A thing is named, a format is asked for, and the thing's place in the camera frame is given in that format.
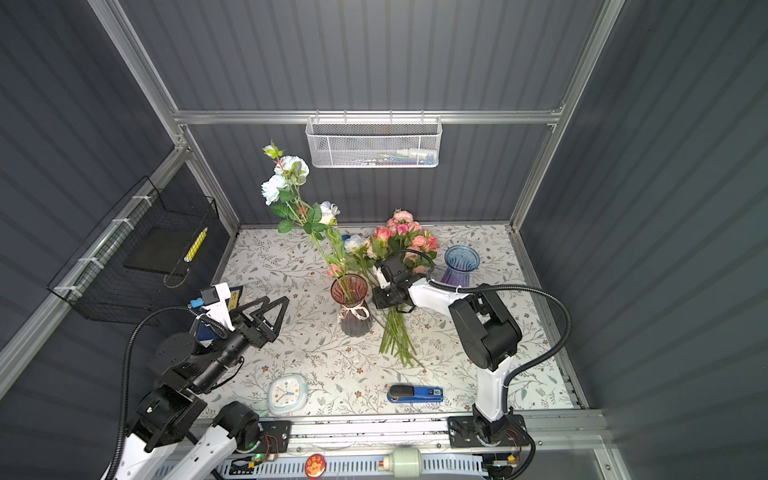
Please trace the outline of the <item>white blue flower spray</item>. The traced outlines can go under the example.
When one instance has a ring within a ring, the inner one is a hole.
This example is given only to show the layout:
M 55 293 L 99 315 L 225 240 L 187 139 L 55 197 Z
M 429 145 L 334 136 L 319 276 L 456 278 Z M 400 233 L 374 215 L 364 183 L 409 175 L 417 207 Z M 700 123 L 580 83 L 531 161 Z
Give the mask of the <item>white blue flower spray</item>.
M 310 174 L 309 165 L 301 157 L 287 155 L 273 142 L 262 150 L 273 163 L 273 174 L 261 184 L 261 194 L 265 204 L 280 218 L 278 231 L 282 234 L 302 231 L 315 246 L 308 217 L 310 208 L 320 203 L 310 204 L 301 194 Z

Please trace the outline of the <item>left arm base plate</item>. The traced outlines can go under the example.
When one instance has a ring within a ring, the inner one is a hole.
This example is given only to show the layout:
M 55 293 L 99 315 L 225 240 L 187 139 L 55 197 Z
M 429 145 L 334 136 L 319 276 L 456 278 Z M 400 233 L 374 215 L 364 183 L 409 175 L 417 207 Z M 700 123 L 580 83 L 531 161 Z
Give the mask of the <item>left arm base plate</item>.
M 293 424 L 290 421 L 250 422 L 236 436 L 238 453 L 283 454 L 288 450 Z

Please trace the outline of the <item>artificial flower bunch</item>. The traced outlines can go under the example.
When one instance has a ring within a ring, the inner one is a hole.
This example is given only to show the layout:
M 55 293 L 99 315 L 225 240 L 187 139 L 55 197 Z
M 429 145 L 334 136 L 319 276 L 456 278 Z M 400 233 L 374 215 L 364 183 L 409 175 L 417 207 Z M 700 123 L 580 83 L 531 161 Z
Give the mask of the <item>artificial flower bunch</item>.
M 351 235 L 343 241 L 347 264 L 363 276 L 371 288 L 382 290 L 395 280 L 417 278 L 434 266 L 438 239 L 414 219 L 412 213 L 398 209 L 383 226 L 368 236 Z M 415 347 L 407 331 L 404 314 L 409 309 L 402 294 L 386 299 L 378 308 L 383 314 L 383 336 L 379 347 L 406 367 L 418 364 Z

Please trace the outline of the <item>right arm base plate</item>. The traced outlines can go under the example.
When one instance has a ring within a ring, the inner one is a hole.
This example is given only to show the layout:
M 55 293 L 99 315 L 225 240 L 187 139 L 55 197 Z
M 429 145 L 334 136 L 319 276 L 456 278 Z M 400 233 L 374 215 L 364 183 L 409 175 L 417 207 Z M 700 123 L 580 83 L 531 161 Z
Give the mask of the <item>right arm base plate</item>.
M 531 445 L 521 415 L 506 414 L 489 422 L 481 415 L 452 416 L 447 419 L 450 446 L 453 448 L 511 447 Z

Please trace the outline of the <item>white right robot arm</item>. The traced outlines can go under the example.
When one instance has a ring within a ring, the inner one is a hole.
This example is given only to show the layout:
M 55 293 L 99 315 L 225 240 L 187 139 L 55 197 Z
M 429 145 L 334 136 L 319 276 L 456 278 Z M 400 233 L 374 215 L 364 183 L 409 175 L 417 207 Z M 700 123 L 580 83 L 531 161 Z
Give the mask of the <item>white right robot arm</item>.
M 375 263 L 380 285 L 374 289 L 378 307 L 406 305 L 449 317 L 466 356 L 477 367 L 475 415 L 487 424 L 499 422 L 508 412 L 505 378 L 522 330 L 499 296 L 501 291 L 525 291 L 519 284 L 462 287 L 409 270 L 393 255 Z

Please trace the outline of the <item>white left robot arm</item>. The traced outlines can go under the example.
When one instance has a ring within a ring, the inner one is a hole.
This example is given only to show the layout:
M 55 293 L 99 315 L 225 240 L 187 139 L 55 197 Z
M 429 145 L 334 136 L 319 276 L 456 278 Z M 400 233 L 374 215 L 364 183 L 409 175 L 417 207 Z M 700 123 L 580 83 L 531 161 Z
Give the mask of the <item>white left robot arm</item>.
M 240 455 L 268 460 L 286 452 L 288 421 L 263 421 L 249 406 L 232 401 L 222 407 L 200 438 L 192 428 L 205 410 L 205 395 L 232 380 L 249 349 L 274 342 L 289 305 L 287 297 L 260 297 L 234 310 L 212 288 L 182 307 L 218 335 L 203 345 L 190 331 L 166 338 L 158 347 L 154 388 L 136 409 L 128 406 L 131 360 L 150 313 L 134 328 L 123 356 L 117 440 L 106 479 L 151 479 L 177 447 L 193 439 L 192 449 L 170 471 L 171 479 L 203 479 L 225 458 Z

